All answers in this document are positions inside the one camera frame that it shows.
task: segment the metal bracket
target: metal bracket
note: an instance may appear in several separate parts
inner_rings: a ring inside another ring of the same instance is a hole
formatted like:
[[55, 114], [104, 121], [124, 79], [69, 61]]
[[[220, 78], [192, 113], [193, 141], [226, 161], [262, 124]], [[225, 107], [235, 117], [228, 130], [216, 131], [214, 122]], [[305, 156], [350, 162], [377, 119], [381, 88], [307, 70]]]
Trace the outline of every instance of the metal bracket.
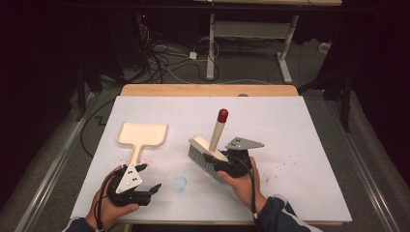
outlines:
[[139, 177], [138, 171], [135, 169], [135, 166], [129, 165], [115, 192], [119, 194], [128, 189], [135, 188], [141, 184], [142, 180], [141, 177]]
[[241, 137], [235, 137], [234, 139], [232, 139], [232, 141], [226, 144], [225, 148], [230, 150], [246, 150], [251, 148], [260, 148], [264, 146], [265, 144], [260, 142], [255, 142]]

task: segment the brush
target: brush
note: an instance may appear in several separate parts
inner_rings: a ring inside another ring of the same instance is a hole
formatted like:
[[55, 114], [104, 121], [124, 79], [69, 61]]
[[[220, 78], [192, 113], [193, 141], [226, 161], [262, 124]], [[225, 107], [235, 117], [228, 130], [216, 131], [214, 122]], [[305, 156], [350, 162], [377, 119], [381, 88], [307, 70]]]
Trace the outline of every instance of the brush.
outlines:
[[211, 142], [208, 143], [204, 138], [199, 135], [194, 136], [189, 140], [190, 150], [189, 157], [202, 169], [208, 172], [212, 177], [221, 182], [221, 178], [217, 175], [214, 165], [211, 160], [217, 159], [222, 162], [228, 162], [228, 158], [217, 150], [218, 142], [220, 141], [220, 135], [228, 117], [228, 111], [221, 109], [218, 114], [218, 119], [212, 133]]

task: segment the brush bristles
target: brush bristles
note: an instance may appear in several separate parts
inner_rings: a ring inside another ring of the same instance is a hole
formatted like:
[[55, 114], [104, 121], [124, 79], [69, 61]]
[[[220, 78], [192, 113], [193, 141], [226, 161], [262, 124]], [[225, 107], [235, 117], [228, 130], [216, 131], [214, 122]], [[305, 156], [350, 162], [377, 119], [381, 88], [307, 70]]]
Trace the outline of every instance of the brush bristles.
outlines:
[[222, 182], [222, 179], [217, 175], [214, 166], [205, 161], [204, 156], [196, 148], [190, 145], [189, 157], [198, 164], [204, 171], [208, 172], [215, 180]]

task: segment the sleeve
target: sleeve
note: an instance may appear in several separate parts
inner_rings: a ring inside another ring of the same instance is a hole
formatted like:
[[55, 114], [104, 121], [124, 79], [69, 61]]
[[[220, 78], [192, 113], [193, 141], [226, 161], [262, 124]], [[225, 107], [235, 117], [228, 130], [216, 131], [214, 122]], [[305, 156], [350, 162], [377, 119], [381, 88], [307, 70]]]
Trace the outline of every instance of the sleeve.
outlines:
[[84, 217], [74, 217], [63, 232], [95, 232], [95, 230], [85, 221]]
[[281, 195], [269, 197], [265, 206], [259, 212], [258, 224], [265, 232], [319, 232], [321, 230], [310, 226], [296, 217], [290, 204]]

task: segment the wooden table edge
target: wooden table edge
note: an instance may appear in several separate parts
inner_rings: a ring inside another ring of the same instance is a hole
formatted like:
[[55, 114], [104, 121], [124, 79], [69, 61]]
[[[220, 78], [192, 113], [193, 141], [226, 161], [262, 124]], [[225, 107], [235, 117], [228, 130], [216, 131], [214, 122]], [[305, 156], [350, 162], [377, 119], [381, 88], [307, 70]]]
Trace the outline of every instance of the wooden table edge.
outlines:
[[153, 97], [295, 97], [293, 85], [129, 84], [121, 96]]

